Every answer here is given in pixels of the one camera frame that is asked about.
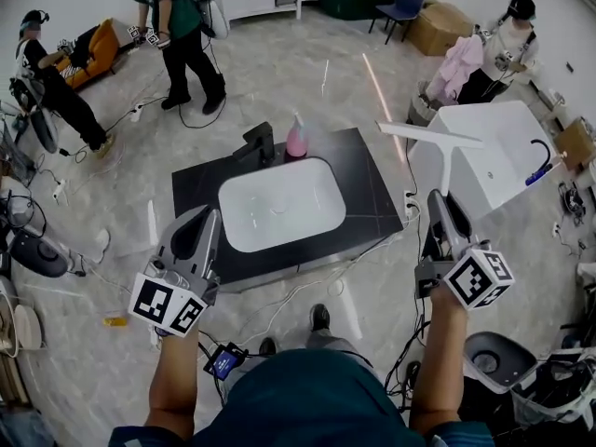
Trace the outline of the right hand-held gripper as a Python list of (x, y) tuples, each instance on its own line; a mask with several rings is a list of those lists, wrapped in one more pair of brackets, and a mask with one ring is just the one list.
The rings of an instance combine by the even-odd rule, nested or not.
[(431, 190), (427, 209), (427, 237), (414, 269), (415, 297), (427, 298), (445, 285), (466, 310), (491, 305), (515, 282), (504, 255), (472, 233), (466, 212), (451, 193)]

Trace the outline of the pink garment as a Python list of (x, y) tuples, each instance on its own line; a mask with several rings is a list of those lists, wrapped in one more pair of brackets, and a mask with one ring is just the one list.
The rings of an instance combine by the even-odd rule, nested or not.
[(470, 75), (482, 67), (483, 59), (483, 43), (478, 35), (458, 37), (428, 83), (427, 97), (430, 100), (455, 101)]

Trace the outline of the white squeegee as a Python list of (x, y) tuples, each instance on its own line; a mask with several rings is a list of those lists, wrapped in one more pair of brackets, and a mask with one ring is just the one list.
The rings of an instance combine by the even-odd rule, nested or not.
[(483, 142), (478, 139), (463, 135), (445, 134), (406, 123), (378, 122), (377, 126), (387, 135), (430, 142), (440, 149), (443, 157), (440, 192), (443, 196), (448, 196), (449, 194), (454, 149), (469, 148), (482, 150), (484, 148)]

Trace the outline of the large cardboard box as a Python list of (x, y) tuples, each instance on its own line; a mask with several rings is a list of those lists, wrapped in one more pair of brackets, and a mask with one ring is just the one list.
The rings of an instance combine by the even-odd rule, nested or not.
[(449, 3), (434, 3), (423, 8), (406, 34), (423, 55), (444, 56), (459, 37), (472, 34), (473, 21)]

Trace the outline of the black marble table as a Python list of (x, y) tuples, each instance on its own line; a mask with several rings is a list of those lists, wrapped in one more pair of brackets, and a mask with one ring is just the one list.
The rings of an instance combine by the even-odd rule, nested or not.
[(227, 241), (222, 218), (218, 250), (210, 266), (219, 278), (222, 292), (242, 292), (292, 278), (326, 264), (353, 259), (403, 228), (373, 156), (358, 129), (343, 129), (318, 136), (310, 143), (307, 155), (300, 159), (290, 160), (282, 143), (275, 144), (275, 151), (276, 157), (267, 167), (260, 165), (256, 154), (241, 161), (230, 155), (173, 172), (171, 181), (176, 218), (203, 205), (221, 213), (219, 189), (231, 178), (318, 157), (332, 168), (345, 201), (345, 219), (330, 232), (263, 251), (243, 253)]

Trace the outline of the blue belt device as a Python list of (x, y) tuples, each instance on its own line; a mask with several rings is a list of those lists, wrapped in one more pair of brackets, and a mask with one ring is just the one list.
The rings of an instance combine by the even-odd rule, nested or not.
[(230, 372), (240, 366), (248, 351), (241, 349), (234, 343), (218, 345), (212, 355), (208, 355), (208, 361), (203, 370), (219, 381), (224, 381)]

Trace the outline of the black round floor appliance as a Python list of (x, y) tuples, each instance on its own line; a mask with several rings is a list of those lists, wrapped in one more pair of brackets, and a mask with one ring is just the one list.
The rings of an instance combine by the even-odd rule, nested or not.
[(45, 237), (19, 231), (7, 246), (15, 262), (42, 277), (60, 278), (69, 270), (67, 255)]

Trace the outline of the woven basket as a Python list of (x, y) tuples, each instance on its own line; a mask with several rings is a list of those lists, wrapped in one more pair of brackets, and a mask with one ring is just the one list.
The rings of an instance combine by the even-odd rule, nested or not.
[(421, 80), (416, 84), (407, 113), (407, 124), (425, 128), (443, 106), (442, 102), (430, 99), (427, 96), (428, 84), (429, 82), (425, 80)]

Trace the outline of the white sink basin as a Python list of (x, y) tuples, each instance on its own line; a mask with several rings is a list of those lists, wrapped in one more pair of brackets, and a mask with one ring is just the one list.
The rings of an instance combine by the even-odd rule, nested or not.
[(243, 253), (330, 232), (346, 216), (332, 168), (318, 157), (231, 178), (218, 200), (227, 241)]

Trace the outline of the pink spray bottle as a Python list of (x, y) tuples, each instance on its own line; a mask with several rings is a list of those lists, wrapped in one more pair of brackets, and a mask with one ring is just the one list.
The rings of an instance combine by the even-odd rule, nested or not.
[(295, 112), (293, 117), (293, 123), (288, 133), (285, 147), (285, 154), (290, 160), (303, 158), (308, 152), (308, 137), (305, 122), (298, 112)]

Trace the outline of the person's teal shirt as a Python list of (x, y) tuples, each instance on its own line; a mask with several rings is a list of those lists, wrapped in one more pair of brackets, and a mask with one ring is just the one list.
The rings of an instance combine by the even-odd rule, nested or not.
[(164, 427), (117, 427), (108, 447), (494, 447), (479, 422), (408, 428), (377, 377), (339, 351), (295, 349), (264, 360), (189, 440)]

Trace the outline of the white round lid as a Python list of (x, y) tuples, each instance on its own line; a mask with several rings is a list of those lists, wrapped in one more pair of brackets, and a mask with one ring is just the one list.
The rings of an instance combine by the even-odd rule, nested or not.
[(17, 305), (14, 310), (14, 321), (20, 348), (24, 350), (41, 349), (43, 335), (35, 311), (28, 305)]

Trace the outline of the small cardboard box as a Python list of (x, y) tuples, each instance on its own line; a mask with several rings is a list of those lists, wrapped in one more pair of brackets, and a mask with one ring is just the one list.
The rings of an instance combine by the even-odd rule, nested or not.
[(576, 118), (554, 139), (562, 162), (570, 171), (585, 168), (596, 157), (596, 144), (583, 117)]

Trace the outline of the person's right leg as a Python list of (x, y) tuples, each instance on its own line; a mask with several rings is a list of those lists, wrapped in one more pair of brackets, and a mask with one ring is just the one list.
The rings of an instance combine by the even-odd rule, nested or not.
[(345, 338), (333, 336), (330, 329), (321, 329), (311, 332), (306, 340), (305, 348), (339, 351), (356, 360), (362, 366), (366, 366), (370, 370), (373, 369), (373, 365), (368, 359), (362, 356), (349, 341)]

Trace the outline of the person's right shoe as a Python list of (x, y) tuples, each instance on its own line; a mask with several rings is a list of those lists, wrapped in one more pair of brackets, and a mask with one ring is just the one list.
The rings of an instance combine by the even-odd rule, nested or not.
[(310, 312), (311, 332), (328, 330), (331, 325), (331, 315), (324, 304), (316, 304)]

